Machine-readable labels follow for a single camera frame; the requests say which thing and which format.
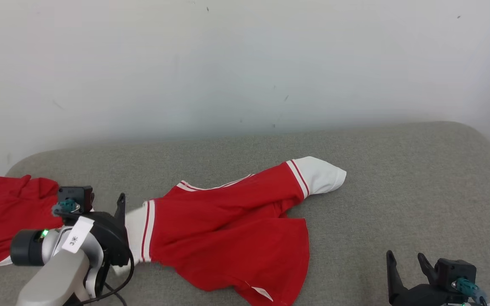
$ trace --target gray fabric surface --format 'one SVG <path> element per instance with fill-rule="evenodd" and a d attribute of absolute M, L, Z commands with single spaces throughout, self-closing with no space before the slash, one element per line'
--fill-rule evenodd
<path fill-rule="evenodd" d="M 33 155 L 9 176 L 43 176 L 61 185 L 90 184 L 95 207 L 113 211 L 163 196 L 180 180 L 219 186 L 288 159 L 314 156 L 346 170 L 344 185 L 314 195 L 290 217 L 307 220 L 308 276 L 297 306 L 388 305 L 385 252 L 393 250 L 408 287 L 426 283 L 416 256 L 465 259 L 490 296 L 490 143 L 451 122 L 223 138 Z M 37 268 L 0 268 L 0 306 L 12 305 Z M 110 275 L 117 286 L 124 277 Z M 247 305 L 231 289 L 204 292 L 169 268 L 142 264 L 121 291 L 131 306 Z M 120 305 L 109 298 L 97 305 Z"/>

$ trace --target wall mark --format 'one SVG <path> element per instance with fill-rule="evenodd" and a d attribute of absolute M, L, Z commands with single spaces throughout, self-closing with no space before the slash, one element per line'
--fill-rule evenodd
<path fill-rule="evenodd" d="M 56 105 L 60 110 L 66 110 L 65 108 L 63 108 L 60 104 L 56 103 L 56 100 L 52 100 L 52 104 Z"/>

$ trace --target red sports jersey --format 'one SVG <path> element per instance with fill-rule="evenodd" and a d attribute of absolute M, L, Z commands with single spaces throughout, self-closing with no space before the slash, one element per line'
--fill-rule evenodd
<path fill-rule="evenodd" d="M 309 238 L 305 219 L 285 212 L 345 176 L 304 157 L 216 188 L 182 181 L 126 215 L 130 248 L 136 262 L 174 267 L 199 289 L 233 286 L 253 306 L 288 306 L 307 274 Z"/>
<path fill-rule="evenodd" d="M 58 183 L 48 178 L 0 177 L 0 266 L 9 265 L 10 242 L 21 229 L 54 229 L 62 219 L 52 215 Z"/>

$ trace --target red fabric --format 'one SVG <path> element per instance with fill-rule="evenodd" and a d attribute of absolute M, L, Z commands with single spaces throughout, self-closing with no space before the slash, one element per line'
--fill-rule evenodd
<path fill-rule="evenodd" d="M 309 238 L 305 219 L 285 211 L 303 197 L 286 163 L 228 187 L 176 186 L 155 199 L 151 259 L 199 289 L 233 286 L 253 306 L 291 305 L 307 274 Z"/>
<path fill-rule="evenodd" d="M 54 229 L 62 219 L 52 215 L 58 183 L 48 178 L 0 177 L 0 261 L 7 258 L 10 242 L 21 229 Z"/>

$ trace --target clothing tag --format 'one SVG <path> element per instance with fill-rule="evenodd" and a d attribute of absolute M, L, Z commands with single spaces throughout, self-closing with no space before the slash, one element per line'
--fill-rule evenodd
<path fill-rule="evenodd" d="M 272 302 L 273 302 L 273 298 L 268 294 L 268 292 L 262 288 L 258 288 L 258 287 L 252 287 L 254 290 L 256 290 L 256 292 L 258 292 L 259 294 L 265 296 L 266 298 L 269 298 Z"/>
<path fill-rule="evenodd" d="M 93 225 L 94 221 L 92 219 L 83 216 L 78 217 L 77 222 L 73 226 L 73 229 L 71 229 L 71 232 L 69 233 L 69 236 L 64 242 L 62 248 L 64 250 L 76 253 L 80 246 L 82 246 Z"/>

